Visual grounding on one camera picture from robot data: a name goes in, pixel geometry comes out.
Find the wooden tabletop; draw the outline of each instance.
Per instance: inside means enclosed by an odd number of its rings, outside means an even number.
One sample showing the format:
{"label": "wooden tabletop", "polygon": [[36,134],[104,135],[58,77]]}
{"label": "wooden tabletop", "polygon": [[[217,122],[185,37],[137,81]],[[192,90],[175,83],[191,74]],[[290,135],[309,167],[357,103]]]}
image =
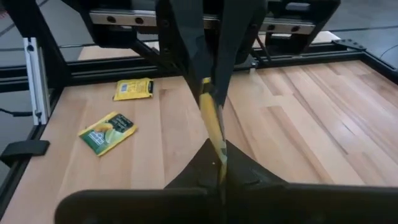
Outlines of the wooden tabletop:
{"label": "wooden tabletop", "polygon": [[[81,59],[104,52],[91,50]],[[79,190],[162,189],[207,138],[182,77],[155,79],[150,99],[115,102],[115,88],[63,91],[42,135],[51,145],[29,162],[2,224],[52,223]],[[97,157],[77,133],[112,111],[138,129]],[[378,186],[398,186],[396,114],[398,87],[360,61],[236,73],[223,110],[227,139],[289,182]]]}

